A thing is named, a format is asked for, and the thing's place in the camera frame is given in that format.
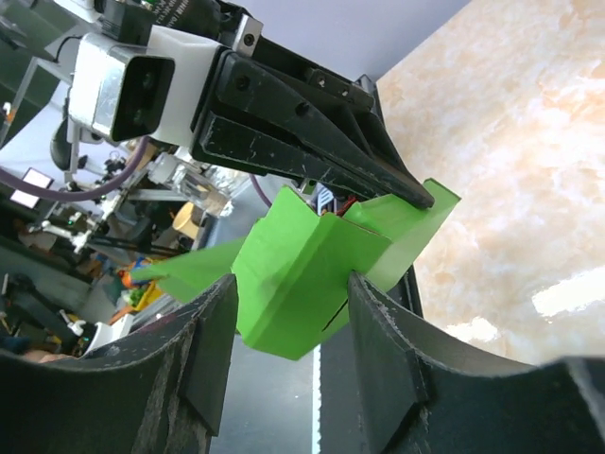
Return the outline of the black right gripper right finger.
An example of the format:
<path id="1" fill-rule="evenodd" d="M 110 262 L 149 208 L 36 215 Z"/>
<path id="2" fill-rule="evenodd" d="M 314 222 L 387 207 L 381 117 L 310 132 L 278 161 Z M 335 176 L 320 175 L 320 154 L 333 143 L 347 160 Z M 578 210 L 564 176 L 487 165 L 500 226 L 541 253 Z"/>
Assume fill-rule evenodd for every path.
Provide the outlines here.
<path id="1" fill-rule="evenodd" d="M 364 428 L 374 453 L 600 453 L 604 361 L 532 366 L 480 350 L 348 282 Z"/>

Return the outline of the green paper box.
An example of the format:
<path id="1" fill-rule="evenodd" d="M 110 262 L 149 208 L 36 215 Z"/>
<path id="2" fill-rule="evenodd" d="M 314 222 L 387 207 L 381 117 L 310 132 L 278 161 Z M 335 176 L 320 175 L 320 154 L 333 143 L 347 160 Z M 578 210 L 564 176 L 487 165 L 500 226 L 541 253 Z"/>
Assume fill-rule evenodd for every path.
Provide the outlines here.
<path id="1" fill-rule="evenodd" d="M 343 216 L 315 214 L 283 187 L 250 232 L 218 246 L 182 254 L 132 272 L 155 279 L 187 303 L 233 273 L 239 297 L 236 329 L 250 348 L 297 360 L 349 321 L 349 275 L 397 282 L 440 229 L 460 198 L 429 179 L 435 198 L 417 209 L 394 195 L 353 203 Z"/>

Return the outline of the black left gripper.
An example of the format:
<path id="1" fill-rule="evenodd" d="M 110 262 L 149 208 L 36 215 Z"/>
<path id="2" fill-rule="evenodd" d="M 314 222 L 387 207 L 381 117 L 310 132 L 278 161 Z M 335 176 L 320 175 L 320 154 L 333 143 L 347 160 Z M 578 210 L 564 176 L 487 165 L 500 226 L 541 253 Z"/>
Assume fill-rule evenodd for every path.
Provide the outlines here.
<path id="1" fill-rule="evenodd" d="M 251 59 L 233 51 L 218 59 L 215 114 L 195 134 L 196 160 L 309 179 L 361 201 L 391 194 L 419 209 L 434 205 L 380 121 L 371 79 L 348 80 L 262 35 L 254 44 Z"/>

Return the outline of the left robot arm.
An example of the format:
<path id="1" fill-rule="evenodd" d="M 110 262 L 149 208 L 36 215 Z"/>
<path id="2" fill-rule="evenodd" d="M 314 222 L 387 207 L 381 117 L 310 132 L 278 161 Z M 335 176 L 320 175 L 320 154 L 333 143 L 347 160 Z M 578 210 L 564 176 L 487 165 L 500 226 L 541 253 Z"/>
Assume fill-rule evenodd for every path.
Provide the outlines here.
<path id="1" fill-rule="evenodd" d="M 266 39 L 262 24 L 225 1 L 97 1 L 102 32 L 150 45 L 152 30 L 205 38 L 179 120 L 200 162 L 252 175 L 310 180 L 360 201 L 392 194 L 420 209 L 434 198 L 406 169 L 391 141 L 377 90 Z"/>

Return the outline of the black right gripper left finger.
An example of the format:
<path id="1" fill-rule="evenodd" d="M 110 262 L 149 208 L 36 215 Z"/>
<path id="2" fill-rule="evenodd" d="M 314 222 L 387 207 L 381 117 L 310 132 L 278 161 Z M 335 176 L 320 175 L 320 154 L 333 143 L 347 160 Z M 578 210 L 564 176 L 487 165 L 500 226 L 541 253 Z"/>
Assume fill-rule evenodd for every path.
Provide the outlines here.
<path id="1" fill-rule="evenodd" d="M 206 453 L 219 432 L 234 275 L 82 358 L 1 355 L 4 453 Z"/>

